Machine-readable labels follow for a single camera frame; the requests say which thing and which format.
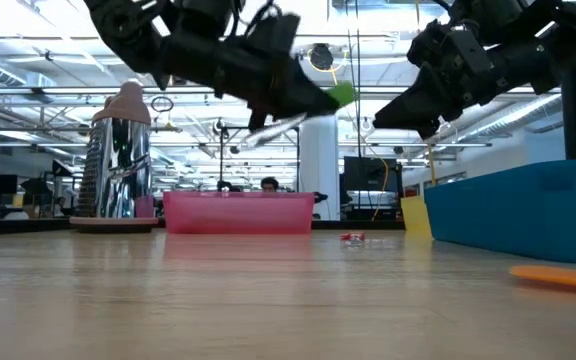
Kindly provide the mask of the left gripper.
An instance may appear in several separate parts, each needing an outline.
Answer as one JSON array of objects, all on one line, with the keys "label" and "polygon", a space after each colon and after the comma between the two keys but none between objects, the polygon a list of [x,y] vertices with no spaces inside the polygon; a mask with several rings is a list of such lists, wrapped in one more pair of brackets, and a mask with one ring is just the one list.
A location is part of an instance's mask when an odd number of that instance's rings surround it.
[{"label": "left gripper", "polygon": [[277,121],[299,114],[329,114],[339,108],[338,100],[316,85],[291,57],[292,44],[292,39],[225,43],[224,83],[219,90],[247,102],[250,131],[262,129],[268,116]]}]

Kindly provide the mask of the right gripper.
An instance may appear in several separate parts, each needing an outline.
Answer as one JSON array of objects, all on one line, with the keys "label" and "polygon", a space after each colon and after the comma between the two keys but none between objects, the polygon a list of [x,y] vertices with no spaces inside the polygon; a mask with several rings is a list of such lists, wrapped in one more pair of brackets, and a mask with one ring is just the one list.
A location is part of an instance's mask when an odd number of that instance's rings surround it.
[{"label": "right gripper", "polygon": [[412,41],[408,60],[419,68],[414,83],[375,114],[375,127],[414,129],[432,137],[442,120],[458,119],[474,104],[466,88],[492,68],[472,21],[456,25],[434,20]]}]

